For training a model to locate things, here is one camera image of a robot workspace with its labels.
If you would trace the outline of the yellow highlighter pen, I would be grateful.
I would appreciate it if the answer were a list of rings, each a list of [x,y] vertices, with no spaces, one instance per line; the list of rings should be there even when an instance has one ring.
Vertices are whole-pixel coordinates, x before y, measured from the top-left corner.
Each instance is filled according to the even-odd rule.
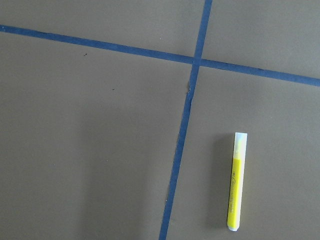
[[[236,132],[234,135],[227,211],[227,227],[233,232],[240,227],[247,139],[248,134],[244,132]]]

